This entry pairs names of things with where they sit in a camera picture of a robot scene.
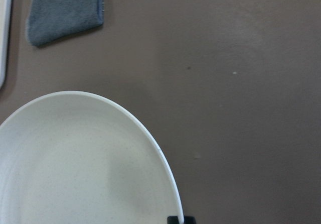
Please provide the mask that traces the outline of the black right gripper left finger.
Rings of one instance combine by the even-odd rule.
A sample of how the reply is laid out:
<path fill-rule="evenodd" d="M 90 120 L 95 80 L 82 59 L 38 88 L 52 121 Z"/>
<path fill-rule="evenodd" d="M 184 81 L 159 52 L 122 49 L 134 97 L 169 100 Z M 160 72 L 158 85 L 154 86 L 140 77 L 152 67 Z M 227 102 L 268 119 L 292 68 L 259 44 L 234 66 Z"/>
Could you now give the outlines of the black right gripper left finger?
<path fill-rule="evenodd" d="M 167 224 L 180 224 L 179 218 L 177 216 L 168 216 Z"/>

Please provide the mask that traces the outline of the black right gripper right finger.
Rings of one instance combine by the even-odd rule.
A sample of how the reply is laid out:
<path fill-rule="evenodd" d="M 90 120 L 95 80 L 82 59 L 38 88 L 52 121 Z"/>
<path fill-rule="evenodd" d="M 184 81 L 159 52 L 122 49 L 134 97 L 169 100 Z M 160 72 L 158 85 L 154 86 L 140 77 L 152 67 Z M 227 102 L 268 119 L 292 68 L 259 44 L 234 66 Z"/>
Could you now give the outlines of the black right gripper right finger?
<path fill-rule="evenodd" d="M 196 224 L 194 216 L 184 216 L 184 224 Z"/>

